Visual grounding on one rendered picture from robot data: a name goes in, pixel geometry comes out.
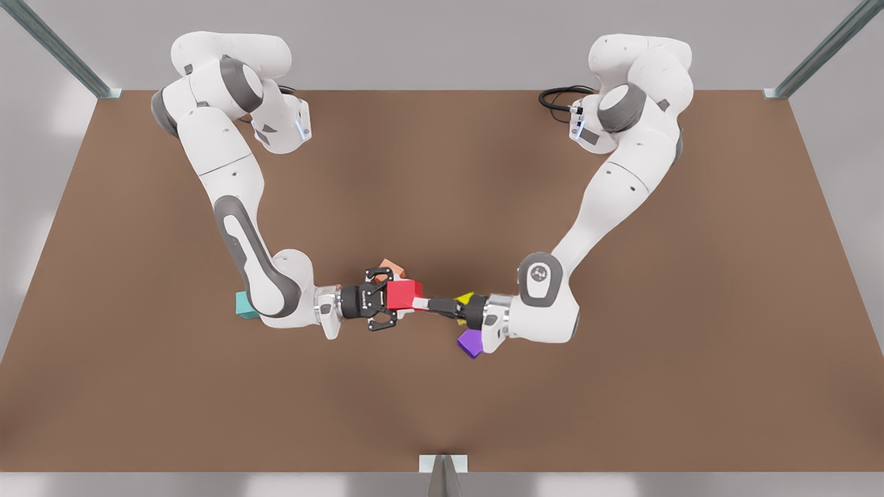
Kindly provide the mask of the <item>red wooden cube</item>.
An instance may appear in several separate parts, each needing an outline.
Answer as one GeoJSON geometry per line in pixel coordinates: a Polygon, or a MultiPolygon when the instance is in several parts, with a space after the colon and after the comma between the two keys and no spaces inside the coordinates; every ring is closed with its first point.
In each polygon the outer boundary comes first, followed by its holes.
{"type": "Polygon", "coordinates": [[[416,280],[386,281],[385,307],[390,311],[415,309],[414,299],[423,298],[422,284],[416,280]]]}

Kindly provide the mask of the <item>silver frame post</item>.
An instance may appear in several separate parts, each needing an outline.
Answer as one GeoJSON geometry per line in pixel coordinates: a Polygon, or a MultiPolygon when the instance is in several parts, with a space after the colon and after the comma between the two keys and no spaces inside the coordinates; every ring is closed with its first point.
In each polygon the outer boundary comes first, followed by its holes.
{"type": "Polygon", "coordinates": [[[779,85],[762,90],[764,98],[786,100],[792,97],[882,10],[884,0],[861,0],[779,85]]]}
{"type": "Polygon", "coordinates": [[[462,497],[459,476],[468,472],[468,456],[420,455],[418,471],[430,473],[428,497],[462,497]]]}
{"type": "Polygon", "coordinates": [[[96,98],[122,97],[123,89],[108,87],[24,0],[0,0],[0,7],[96,98]]]}

